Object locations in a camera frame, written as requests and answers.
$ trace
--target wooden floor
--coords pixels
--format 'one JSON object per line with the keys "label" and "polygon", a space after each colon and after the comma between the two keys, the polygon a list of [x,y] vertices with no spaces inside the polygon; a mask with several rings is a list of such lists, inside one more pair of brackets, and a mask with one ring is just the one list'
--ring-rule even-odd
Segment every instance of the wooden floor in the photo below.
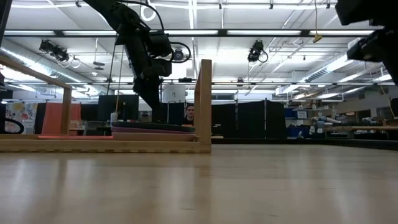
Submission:
{"label": "wooden floor", "polygon": [[398,152],[0,154],[0,223],[398,223]]}

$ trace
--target black robotic arm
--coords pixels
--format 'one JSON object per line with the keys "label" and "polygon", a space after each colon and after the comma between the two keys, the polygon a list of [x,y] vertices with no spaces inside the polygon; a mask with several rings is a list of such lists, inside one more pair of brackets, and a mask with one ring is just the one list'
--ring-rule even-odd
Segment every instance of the black robotic arm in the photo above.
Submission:
{"label": "black robotic arm", "polygon": [[151,32],[134,10],[120,3],[126,1],[85,2],[118,33],[115,44],[124,45],[134,74],[133,90],[152,108],[152,122],[156,122],[160,112],[159,85],[162,83],[159,77],[168,77],[172,73],[171,61],[157,58],[173,53],[168,35],[164,30]]}

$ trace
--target ceiling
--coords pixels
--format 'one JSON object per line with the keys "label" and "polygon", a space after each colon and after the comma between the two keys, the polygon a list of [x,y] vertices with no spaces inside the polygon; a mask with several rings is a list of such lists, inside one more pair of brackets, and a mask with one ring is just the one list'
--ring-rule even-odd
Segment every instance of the ceiling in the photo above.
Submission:
{"label": "ceiling", "polygon": [[[342,27],[333,8],[336,0],[330,1],[332,5],[330,9],[322,7],[327,3],[326,0],[318,0],[317,12],[314,9],[304,10],[304,7],[307,6],[314,7],[312,0],[274,0],[273,10],[260,9],[264,6],[264,2],[269,4],[269,1],[260,0],[157,0],[151,1],[151,4],[157,5],[156,8],[166,29],[315,29],[316,24],[319,29],[374,29],[374,27],[369,27],[367,22]],[[83,4],[83,7],[74,6],[75,1],[71,0],[13,0],[7,30],[110,29],[94,9],[84,6],[83,1],[80,3]],[[219,3],[223,5],[221,10],[218,9]],[[51,5],[71,6],[48,8]],[[207,6],[216,6],[217,8],[202,9]],[[131,8],[136,12],[140,11],[140,7],[137,5],[131,6]],[[150,9],[145,9],[146,17],[150,17],[151,14]],[[152,29],[160,29],[157,17],[148,21],[147,24]],[[110,73],[116,81],[119,75],[123,77],[122,82],[131,82],[133,79],[129,62],[126,54],[122,54],[121,46],[116,47],[113,71],[111,72],[113,38],[98,38],[97,56],[95,56],[95,38],[6,37],[6,39],[39,55],[42,55],[42,52],[39,51],[41,41],[50,40],[53,44],[68,49],[68,53],[81,62],[78,68],[68,67],[67,69],[94,82],[105,81]],[[170,38],[171,41],[182,42],[191,49],[195,48],[197,60],[212,59],[213,81],[216,82],[236,81],[238,78],[244,78],[247,82],[297,82],[300,79],[298,74],[305,75],[308,71],[324,65],[327,60],[347,51],[348,43],[354,39],[352,37],[325,37],[314,44],[313,38],[308,37],[278,37],[276,39],[272,37]],[[247,57],[249,48],[255,40],[262,40],[265,46],[269,45],[266,49],[266,52],[269,53],[269,61],[252,67],[248,64]],[[55,62],[49,55],[44,55],[44,57]],[[95,60],[105,63],[103,71],[94,70],[93,62]],[[193,60],[183,64],[173,64],[173,74],[169,78],[194,77],[193,64]],[[362,62],[351,63],[325,75],[322,82],[337,82],[342,77],[369,69],[372,66],[375,70],[380,67],[374,64],[365,65]],[[258,86],[256,90],[275,90],[276,88],[277,86]]]}

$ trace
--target wooden frame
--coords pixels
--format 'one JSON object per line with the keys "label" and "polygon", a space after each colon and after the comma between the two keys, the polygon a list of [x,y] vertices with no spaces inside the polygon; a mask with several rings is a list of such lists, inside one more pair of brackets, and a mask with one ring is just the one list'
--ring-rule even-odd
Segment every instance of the wooden frame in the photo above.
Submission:
{"label": "wooden frame", "polygon": [[7,66],[16,71],[20,71],[26,75],[30,75],[39,80],[45,81],[48,84],[56,85],[63,88],[63,98],[62,98],[62,118],[61,118],[61,134],[69,134],[69,124],[70,124],[70,108],[72,103],[72,86],[67,85],[59,80],[51,78],[47,75],[36,72],[35,70],[23,66],[7,57],[0,56],[0,64]]}
{"label": "wooden frame", "polygon": [[[41,77],[37,73],[22,65],[10,62],[9,59],[0,58],[0,62],[10,68],[25,74],[34,74],[48,83],[55,83],[49,77]],[[38,135],[0,135],[0,152],[159,152],[159,153],[211,153],[211,60],[202,60],[201,69],[198,74],[195,87],[195,136],[192,141],[181,141],[181,134],[145,134],[131,133],[131,139],[71,139],[68,136],[45,136]],[[64,83],[54,84],[64,88],[62,128],[68,128],[70,114],[70,101],[72,99],[72,88]]]}

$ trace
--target robotic arm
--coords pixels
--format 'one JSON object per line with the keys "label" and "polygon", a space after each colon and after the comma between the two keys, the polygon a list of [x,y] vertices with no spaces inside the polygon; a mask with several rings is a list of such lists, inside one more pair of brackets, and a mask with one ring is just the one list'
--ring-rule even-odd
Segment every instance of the robotic arm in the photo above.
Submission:
{"label": "robotic arm", "polygon": [[152,108],[152,122],[157,121],[160,112],[159,85],[162,83],[159,77],[168,77],[172,73],[171,60],[157,58],[173,53],[168,35],[164,31],[151,32],[134,10],[120,3],[128,1],[85,2],[118,33],[115,44],[124,45],[134,74],[133,90]]}

